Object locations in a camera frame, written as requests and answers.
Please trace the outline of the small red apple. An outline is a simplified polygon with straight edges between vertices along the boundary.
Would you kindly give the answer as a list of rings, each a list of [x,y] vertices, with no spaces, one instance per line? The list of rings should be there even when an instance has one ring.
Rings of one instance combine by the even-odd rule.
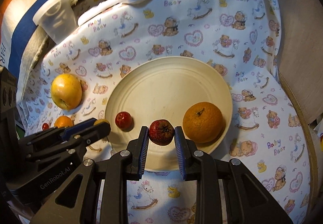
[[[121,111],[115,116],[115,124],[120,129],[128,129],[132,126],[132,117],[130,113]]]

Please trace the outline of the wooden board panel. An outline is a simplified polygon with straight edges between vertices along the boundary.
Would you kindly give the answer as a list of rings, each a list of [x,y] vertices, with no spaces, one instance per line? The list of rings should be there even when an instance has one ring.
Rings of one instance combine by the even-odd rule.
[[[310,124],[322,114],[322,4],[319,0],[279,0],[279,5],[279,72]]]

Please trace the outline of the large orange mandarin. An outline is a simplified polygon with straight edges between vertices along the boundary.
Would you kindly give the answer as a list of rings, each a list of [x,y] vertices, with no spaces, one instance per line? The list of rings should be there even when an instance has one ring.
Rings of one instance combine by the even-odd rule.
[[[182,120],[185,135],[195,143],[215,141],[225,128],[220,109],[210,102],[199,102],[191,106]]]

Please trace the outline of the small yellow citrus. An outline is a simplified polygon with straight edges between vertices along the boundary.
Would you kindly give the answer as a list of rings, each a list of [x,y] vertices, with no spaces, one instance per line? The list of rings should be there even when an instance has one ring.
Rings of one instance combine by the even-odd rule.
[[[98,120],[96,120],[96,122],[94,122],[94,125],[98,125],[98,124],[103,123],[103,122],[107,123],[107,124],[110,124],[109,121],[106,120],[106,119],[98,119]]]

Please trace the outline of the small red cherry tomato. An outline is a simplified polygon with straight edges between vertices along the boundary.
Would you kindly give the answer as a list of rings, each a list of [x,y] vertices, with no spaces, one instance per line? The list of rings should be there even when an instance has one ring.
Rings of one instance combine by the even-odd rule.
[[[43,125],[42,125],[42,130],[45,131],[49,129],[49,125],[45,122]]]

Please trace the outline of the cream round plate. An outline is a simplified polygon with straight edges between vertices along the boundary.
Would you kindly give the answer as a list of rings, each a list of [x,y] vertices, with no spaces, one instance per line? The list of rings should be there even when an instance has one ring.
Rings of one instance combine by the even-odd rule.
[[[211,66],[189,57],[162,57],[130,71],[113,89],[106,106],[105,118],[111,123],[108,141],[114,152],[126,149],[128,142],[139,136],[142,126],[158,119],[174,127],[182,125],[185,112],[194,104],[210,102],[222,112],[225,128],[213,142],[197,144],[210,154],[221,144],[233,115],[229,87]],[[120,129],[115,116],[126,111],[132,126]]]

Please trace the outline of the baby bear printed tablecloth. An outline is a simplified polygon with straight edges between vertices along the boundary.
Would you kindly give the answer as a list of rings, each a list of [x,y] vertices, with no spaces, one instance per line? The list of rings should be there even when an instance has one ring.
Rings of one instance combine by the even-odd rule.
[[[31,72],[22,99],[26,133],[53,125],[63,111],[50,93],[63,73],[82,82],[84,100],[68,115],[75,123],[105,119],[108,99],[134,68],[162,57],[189,57],[223,77],[233,103],[230,128],[213,151],[237,158],[294,223],[305,219],[310,193],[307,145],[297,113],[277,81],[281,41],[277,0],[150,0],[98,15],[50,50]],[[97,160],[114,153],[98,142]]]

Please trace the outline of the red hawthorn fruit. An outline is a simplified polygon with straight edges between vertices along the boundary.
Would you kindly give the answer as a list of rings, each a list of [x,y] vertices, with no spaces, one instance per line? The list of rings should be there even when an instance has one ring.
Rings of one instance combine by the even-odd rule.
[[[159,119],[151,123],[149,127],[150,140],[160,146],[169,145],[175,135],[175,130],[168,120]]]

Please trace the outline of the translucent lidded plastic container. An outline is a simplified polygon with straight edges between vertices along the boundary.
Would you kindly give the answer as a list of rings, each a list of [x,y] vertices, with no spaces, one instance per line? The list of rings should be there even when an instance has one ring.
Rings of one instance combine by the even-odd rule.
[[[32,18],[56,43],[61,43],[78,25],[70,0],[47,0]]]

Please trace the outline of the small orange mandarin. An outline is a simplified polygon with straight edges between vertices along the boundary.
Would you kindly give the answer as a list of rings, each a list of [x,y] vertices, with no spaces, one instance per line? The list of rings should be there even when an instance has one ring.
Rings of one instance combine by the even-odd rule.
[[[73,121],[70,117],[68,116],[59,116],[55,123],[54,126],[57,128],[61,128],[61,127],[72,127],[73,126]]]

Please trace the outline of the large yellow apple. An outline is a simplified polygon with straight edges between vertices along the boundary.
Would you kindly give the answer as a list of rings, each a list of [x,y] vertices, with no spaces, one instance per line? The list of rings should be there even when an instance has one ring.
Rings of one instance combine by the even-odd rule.
[[[71,74],[60,74],[51,85],[51,98],[55,105],[63,110],[72,110],[82,100],[81,82]]]

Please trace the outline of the white remote control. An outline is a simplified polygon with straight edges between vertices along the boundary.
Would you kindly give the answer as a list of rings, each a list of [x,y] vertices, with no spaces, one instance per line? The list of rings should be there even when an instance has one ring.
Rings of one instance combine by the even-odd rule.
[[[84,12],[77,21],[78,26],[82,26],[82,24],[86,23],[87,21],[91,20],[95,16],[106,12],[107,10],[112,10],[121,7],[123,4],[122,3],[117,3],[114,6],[103,6],[102,4],[99,4],[96,7],[93,7],[86,12]]]

